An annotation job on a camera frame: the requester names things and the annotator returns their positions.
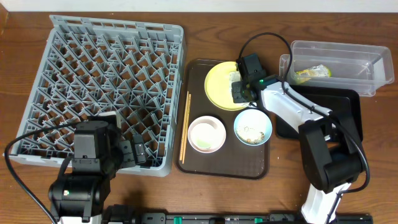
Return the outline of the yellow plate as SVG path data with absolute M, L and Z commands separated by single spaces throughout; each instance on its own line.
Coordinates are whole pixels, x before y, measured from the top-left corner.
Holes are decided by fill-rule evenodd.
M 238 71 L 236 62 L 221 62 L 215 65 L 206 75 L 205 93 L 208 99 L 218 108 L 227 111 L 238 111 L 249 103 L 233 103 L 229 90 L 229 72 Z

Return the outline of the light blue bowl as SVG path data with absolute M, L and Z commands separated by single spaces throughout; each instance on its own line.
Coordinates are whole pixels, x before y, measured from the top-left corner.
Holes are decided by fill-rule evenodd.
M 248 146 L 260 146 L 272 135 L 271 119 L 257 109 L 240 112 L 234 120 L 233 129 L 236 137 Z

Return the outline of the white paper napkin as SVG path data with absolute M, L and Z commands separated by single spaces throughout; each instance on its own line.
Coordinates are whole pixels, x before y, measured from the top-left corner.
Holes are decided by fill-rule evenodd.
M 229 72 L 229 90 L 230 90 L 230 92 L 232 92 L 232 89 L 233 89 L 232 84 L 234 82 L 240 82 L 241 80 L 242 80 L 242 78 L 241 78 L 241 74 L 239 71 Z

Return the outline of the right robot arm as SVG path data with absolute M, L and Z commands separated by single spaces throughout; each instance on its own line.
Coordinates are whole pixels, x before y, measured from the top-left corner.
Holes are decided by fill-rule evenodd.
M 298 133 L 303 169 L 310 182 L 301 208 L 307 223 L 331 223 L 344 194 L 364 190 L 369 165 L 353 117 L 338 117 L 297 93 L 276 76 L 231 84 L 234 103 L 257 101 Z

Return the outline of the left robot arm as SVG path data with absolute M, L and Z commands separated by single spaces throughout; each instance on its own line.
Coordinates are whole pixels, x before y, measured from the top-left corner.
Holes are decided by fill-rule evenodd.
M 76 126 L 74 154 L 64 159 L 49 188 L 50 213 L 57 223 L 140 223 L 128 205 L 104 207 L 119 169 L 145 163 L 144 139 L 122 137 L 114 113 L 91 116 Z

